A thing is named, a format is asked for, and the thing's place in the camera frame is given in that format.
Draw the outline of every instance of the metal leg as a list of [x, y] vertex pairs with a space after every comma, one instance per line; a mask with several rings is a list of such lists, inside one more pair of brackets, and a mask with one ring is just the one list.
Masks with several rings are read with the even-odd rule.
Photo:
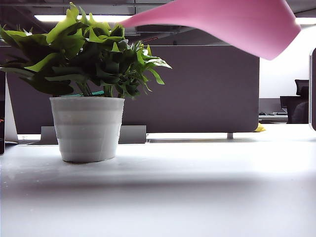
[[228, 132], [227, 139], [233, 139], [233, 138], [234, 138], [234, 134], [232, 132]]

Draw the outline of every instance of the potted plant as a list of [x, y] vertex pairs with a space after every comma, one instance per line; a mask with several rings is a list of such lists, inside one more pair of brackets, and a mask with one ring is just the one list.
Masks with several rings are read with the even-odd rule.
[[[22, 51], [25, 58], [0, 64], [50, 98], [60, 152], [64, 161], [93, 162], [115, 156], [125, 97], [151, 91], [149, 71], [164, 84], [156, 66], [171, 68], [139, 41], [128, 45], [124, 28], [89, 19], [70, 3], [66, 19], [47, 34], [9, 31], [0, 26], [0, 40]], [[89, 84], [101, 87], [92, 92]], [[74, 86], [81, 94], [69, 96]]]

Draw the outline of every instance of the yellow object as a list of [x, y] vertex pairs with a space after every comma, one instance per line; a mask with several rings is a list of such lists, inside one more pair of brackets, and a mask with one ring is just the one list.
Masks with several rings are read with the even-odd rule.
[[264, 128], [264, 126], [261, 123], [258, 123], [258, 127], [256, 130], [254, 130], [254, 132], [263, 132], [266, 129]]

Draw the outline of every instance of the ceiling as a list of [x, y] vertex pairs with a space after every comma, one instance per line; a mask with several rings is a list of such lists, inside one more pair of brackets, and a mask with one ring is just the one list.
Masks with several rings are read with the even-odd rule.
[[[86, 12], [93, 14], [133, 15], [159, 5], [169, 0], [77, 0]], [[315, 0], [287, 0], [297, 17], [316, 17]], [[65, 14], [67, 0], [1, 0], [0, 24], [7, 29], [34, 27], [35, 33], [45, 33], [54, 24], [38, 21], [34, 15]], [[151, 44], [217, 44], [224, 43], [219, 39], [197, 29], [184, 26], [150, 25], [127, 29], [126, 37], [130, 41], [152, 41]]]

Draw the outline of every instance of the white wall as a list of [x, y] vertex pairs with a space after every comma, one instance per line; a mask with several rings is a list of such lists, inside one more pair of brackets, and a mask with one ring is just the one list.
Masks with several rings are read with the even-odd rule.
[[309, 78], [309, 54], [316, 48], [316, 26], [303, 29], [272, 61], [260, 59], [260, 98], [295, 95], [295, 79]]

